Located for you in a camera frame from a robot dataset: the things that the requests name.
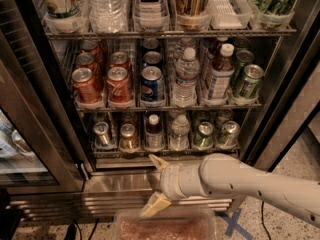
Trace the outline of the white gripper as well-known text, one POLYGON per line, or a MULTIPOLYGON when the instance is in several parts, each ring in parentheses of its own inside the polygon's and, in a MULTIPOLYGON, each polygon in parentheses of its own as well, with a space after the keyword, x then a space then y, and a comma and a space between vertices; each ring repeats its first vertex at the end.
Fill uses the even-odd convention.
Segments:
POLYGON ((171 205, 171 200, 181 200, 192 196, 203 196, 204 189, 199 175, 199 163, 169 164, 164 159, 150 154, 149 159, 162 172, 160 188, 154 192, 142 208, 140 216, 150 218, 171 205))

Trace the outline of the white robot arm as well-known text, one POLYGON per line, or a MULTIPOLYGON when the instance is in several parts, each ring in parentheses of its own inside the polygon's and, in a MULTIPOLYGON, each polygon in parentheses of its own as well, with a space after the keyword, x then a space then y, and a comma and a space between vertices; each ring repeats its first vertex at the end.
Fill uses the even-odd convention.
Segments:
POLYGON ((195 162, 174 162, 151 154, 158 172, 159 189, 142 208, 152 217, 174 201, 194 196, 241 194, 264 201, 315 227, 320 227, 320 184, 253 168, 240 160, 212 153, 195 162))

